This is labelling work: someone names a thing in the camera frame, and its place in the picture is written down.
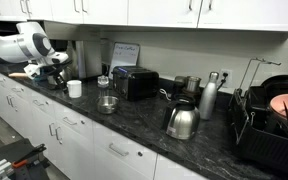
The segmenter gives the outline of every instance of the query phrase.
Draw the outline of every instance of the cup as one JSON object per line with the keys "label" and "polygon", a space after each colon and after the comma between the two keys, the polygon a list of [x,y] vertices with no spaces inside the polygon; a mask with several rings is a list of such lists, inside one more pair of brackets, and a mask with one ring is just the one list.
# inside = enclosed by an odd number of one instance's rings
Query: cup
{"label": "cup", "polygon": [[78,98],[82,95],[82,82],[79,80],[71,80],[67,82],[68,95],[70,98]]}

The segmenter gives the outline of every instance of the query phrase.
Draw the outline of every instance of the wall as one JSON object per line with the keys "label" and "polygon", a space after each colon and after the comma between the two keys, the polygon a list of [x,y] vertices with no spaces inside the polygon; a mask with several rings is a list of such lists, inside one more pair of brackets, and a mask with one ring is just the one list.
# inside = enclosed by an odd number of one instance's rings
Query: wall
{"label": "wall", "polygon": [[285,34],[269,32],[104,32],[102,59],[110,63],[114,42],[138,43],[141,46],[138,65],[157,71],[162,78],[174,80],[178,75],[208,81],[211,71],[233,70],[230,88],[238,87],[248,61],[252,57],[281,62],[281,66],[262,65],[254,85],[272,75],[288,74],[288,38]]}

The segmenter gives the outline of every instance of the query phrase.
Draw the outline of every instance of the thermos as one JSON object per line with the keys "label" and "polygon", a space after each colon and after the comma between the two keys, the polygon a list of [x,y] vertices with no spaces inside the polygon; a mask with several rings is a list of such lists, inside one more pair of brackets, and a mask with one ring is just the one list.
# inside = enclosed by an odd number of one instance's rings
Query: thermos
{"label": "thermos", "polygon": [[216,81],[218,77],[219,73],[211,72],[210,79],[203,90],[201,102],[198,107],[201,119],[209,120],[212,115],[217,95]]}

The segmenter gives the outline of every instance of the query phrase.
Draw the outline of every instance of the electric kettle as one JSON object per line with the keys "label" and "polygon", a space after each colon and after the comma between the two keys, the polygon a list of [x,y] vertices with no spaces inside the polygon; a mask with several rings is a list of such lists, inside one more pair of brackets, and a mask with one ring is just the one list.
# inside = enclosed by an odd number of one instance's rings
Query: electric kettle
{"label": "electric kettle", "polygon": [[162,128],[166,134],[176,139],[190,139],[200,121],[200,113],[195,107],[195,99],[186,95],[176,95],[175,101],[168,104],[164,113]]}

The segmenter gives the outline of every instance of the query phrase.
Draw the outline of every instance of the toaster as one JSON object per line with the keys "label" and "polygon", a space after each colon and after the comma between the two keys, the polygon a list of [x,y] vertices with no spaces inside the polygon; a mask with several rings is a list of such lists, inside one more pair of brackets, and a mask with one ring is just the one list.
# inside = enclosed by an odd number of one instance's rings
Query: toaster
{"label": "toaster", "polygon": [[116,66],[112,74],[114,90],[129,101],[155,97],[158,92],[157,72],[139,66]]}

